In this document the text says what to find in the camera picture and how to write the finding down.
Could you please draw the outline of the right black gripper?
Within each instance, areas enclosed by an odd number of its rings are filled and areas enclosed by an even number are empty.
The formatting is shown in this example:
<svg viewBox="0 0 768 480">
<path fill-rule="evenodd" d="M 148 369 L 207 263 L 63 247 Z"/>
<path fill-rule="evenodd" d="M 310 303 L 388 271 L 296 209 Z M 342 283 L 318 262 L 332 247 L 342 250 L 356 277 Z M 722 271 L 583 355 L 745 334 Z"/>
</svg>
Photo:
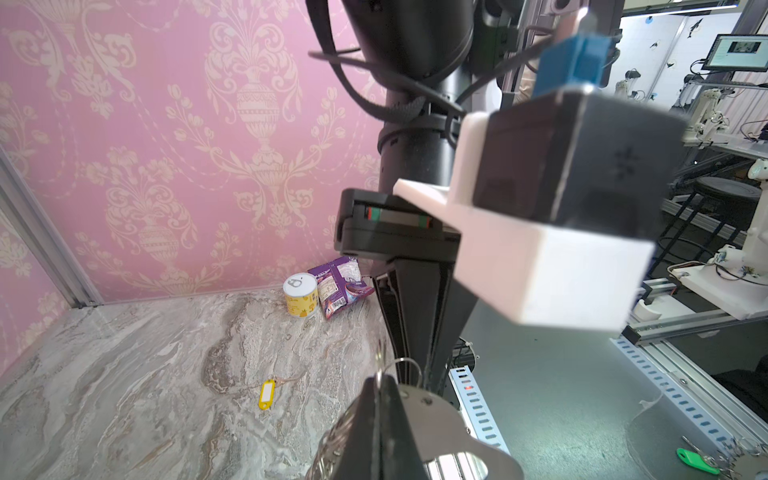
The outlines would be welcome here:
<svg viewBox="0 0 768 480">
<path fill-rule="evenodd" d="M 404 199 L 348 188 L 342 191 L 334 230 L 335 250 L 389 262 L 373 277 L 395 358 L 398 378 L 442 390 L 453 349 L 477 303 L 454 278 L 458 231 Z"/>
</svg>

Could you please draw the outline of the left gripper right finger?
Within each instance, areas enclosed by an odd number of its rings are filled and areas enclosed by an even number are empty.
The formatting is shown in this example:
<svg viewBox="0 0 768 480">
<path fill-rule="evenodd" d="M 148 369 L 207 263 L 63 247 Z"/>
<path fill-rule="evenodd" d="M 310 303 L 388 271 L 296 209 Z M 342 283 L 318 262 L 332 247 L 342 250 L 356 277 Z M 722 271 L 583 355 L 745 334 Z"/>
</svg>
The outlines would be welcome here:
<svg viewBox="0 0 768 480">
<path fill-rule="evenodd" d="M 427 479 L 397 382 L 384 375 L 379 388 L 379 478 Z"/>
</svg>

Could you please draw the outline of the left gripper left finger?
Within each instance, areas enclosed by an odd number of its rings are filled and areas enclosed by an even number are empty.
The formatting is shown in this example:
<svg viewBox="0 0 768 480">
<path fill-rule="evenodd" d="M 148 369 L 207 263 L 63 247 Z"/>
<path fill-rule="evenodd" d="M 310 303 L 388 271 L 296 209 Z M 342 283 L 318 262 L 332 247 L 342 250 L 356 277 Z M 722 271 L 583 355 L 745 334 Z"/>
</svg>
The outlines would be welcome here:
<svg viewBox="0 0 768 480">
<path fill-rule="evenodd" d="M 379 480 L 383 474 L 383 403 L 374 377 L 365 380 L 357 397 L 343 452 L 333 479 Z"/>
</svg>

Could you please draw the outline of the silver metal key holder plate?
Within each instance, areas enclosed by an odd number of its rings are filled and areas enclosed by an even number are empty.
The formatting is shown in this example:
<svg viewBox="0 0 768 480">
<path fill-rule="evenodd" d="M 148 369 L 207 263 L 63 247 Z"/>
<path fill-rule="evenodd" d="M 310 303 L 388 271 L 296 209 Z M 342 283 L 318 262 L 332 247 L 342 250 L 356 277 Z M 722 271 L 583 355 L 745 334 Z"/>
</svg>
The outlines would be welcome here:
<svg viewBox="0 0 768 480">
<path fill-rule="evenodd" d="M 391 362 L 386 347 L 376 352 L 379 383 L 389 375 Z M 450 383 L 458 396 L 452 404 L 418 384 L 398 382 L 404 409 L 427 479 L 521 479 L 521 465 L 508 452 L 500 431 L 471 372 L 453 369 Z M 334 467 L 343 452 L 357 398 L 338 418 L 318 444 L 315 458 L 306 473 L 309 479 L 333 479 Z"/>
</svg>

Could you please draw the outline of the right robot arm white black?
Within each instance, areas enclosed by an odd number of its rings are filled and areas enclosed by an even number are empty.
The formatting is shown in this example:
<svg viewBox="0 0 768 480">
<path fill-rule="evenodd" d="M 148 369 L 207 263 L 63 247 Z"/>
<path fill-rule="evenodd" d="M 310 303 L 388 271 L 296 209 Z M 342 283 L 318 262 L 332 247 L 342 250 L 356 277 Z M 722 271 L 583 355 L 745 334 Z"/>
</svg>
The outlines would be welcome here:
<svg viewBox="0 0 768 480">
<path fill-rule="evenodd" d="M 334 39 L 324 1 L 307 5 L 320 48 L 347 94 L 381 120 L 377 191 L 342 193 L 334 231 L 338 252 L 377 263 L 374 287 L 394 351 L 412 358 L 398 377 L 420 377 L 438 392 L 476 297 L 453 279 L 459 237 L 397 198 L 400 180 L 446 185 L 466 103 L 488 84 L 541 60 L 538 93 L 602 85 L 616 51 L 619 1 L 586 1 L 574 33 L 563 24 L 539 45 L 528 42 L 538 1 L 348 1 L 358 39 Z"/>
</svg>

